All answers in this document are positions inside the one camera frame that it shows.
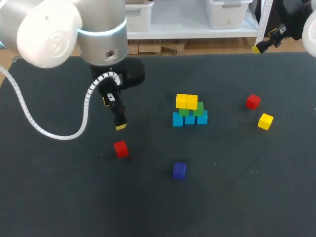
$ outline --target wooden floor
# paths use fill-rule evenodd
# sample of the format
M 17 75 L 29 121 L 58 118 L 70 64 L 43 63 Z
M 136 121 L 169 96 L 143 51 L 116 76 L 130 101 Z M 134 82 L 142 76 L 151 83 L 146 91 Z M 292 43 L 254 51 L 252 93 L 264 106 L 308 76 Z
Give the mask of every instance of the wooden floor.
M 255 38 L 226 38 L 226 39 L 193 39 L 187 42 L 184 55 L 202 54 L 238 54 L 252 53 L 251 47 L 255 44 Z M 273 46 L 267 52 L 302 52 L 305 51 L 302 41 L 286 39 L 279 48 Z M 73 53 L 79 56 L 78 50 Z M 9 68 L 12 59 L 17 56 L 9 50 L 0 51 L 0 65 Z M 0 75 L 0 85 L 4 76 Z

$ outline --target cyan cube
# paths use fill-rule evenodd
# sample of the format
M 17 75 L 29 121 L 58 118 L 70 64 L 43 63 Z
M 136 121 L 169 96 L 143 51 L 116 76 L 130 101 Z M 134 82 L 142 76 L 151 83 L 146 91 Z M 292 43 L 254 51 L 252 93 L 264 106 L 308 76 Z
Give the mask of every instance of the cyan cube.
M 203 116 L 197 117 L 197 124 L 199 124 L 199 125 L 207 125 L 207 121 L 208 121 L 207 110 L 204 110 Z
M 186 176 L 187 164 L 175 162 L 172 169 L 172 178 L 183 180 Z
M 189 112 L 189 116 L 184 117 L 184 124 L 195 124 L 196 123 L 196 117 L 193 116 L 193 112 Z
M 183 117 L 179 115 L 178 112 L 172 114 L 172 126 L 182 127 L 183 126 Z

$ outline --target stacked cubes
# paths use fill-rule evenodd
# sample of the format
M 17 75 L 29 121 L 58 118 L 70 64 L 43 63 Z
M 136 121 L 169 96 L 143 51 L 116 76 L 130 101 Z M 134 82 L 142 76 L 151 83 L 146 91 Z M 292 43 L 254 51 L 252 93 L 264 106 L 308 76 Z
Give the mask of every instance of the stacked cubes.
M 198 102 L 197 95 L 177 94 L 176 108 L 179 112 L 172 115 L 172 125 L 182 127 L 184 124 L 206 125 L 208 121 L 207 111 L 204 110 L 203 102 Z

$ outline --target white plastic bin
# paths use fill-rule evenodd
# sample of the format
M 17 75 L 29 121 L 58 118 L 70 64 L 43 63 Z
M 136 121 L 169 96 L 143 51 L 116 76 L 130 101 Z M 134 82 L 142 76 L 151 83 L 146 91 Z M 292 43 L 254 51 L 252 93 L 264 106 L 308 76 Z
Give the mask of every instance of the white plastic bin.
M 125 5 L 128 32 L 150 31 L 153 5 L 154 2 Z
M 211 28 L 239 28 L 253 0 L 206 0 L 206 9 Z

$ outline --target table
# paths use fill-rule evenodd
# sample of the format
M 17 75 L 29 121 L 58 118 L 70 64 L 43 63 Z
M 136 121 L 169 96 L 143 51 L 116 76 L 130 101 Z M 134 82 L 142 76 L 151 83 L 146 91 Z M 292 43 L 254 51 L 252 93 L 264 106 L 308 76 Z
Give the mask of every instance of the table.
M 316 232 L 316 61 L 305 53 L 144 57 L 147 78 L 122 92 L 128 127 L 116 132 L 100 96 L 85 133 L 43 137 L 7 80 L 0 88 L 0 236 L 297 237 Z M 10 71 L 33 118 L 68 135 L 91 83 L 71 58 Z M 207 126 L 172 127 L 177 93 L 199 95 Z M 245 109 L 254 93 L 255 111 Z M 259 129 L 262 113 L 274 116 Z M 118 160 L 125 140 L 130 160 Z M 186 180 L 171 178 L 186 162 Z

